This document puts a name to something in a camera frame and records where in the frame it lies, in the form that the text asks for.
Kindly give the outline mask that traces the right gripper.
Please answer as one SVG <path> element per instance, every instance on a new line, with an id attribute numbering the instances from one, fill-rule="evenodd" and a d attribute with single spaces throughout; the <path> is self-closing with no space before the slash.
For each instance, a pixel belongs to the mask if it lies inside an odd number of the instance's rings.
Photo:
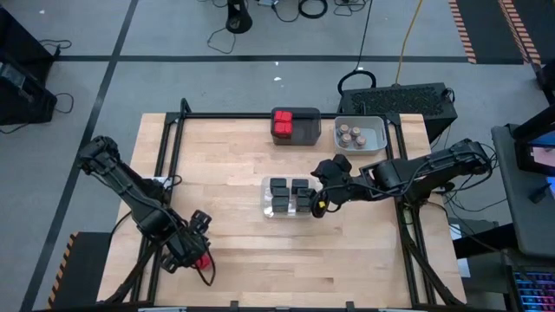
<path id="1" fill-rule="evenodd" d="M 322 189 L 312 199 L 316 203 L 323 201 L 335 205 L 363 200 L 363 189 L 356 185 L 350 175 L 351 169 L 352 165 L 343 154 L 320 161 L 310 175 L 318 179 Z"/>

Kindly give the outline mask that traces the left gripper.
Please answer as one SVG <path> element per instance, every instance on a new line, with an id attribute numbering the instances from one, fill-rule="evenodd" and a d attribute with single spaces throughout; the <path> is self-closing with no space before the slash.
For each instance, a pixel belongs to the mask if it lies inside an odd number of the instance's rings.
<path id="1" fill-rule="evenodd" d="M 174 273 L 180 267 L 207 269 L 212 264 L 209 245 L 204 235 L 182 231 L 165 243 L 167 252 L 161 256 L 160 266 L 169 273 Z"/>

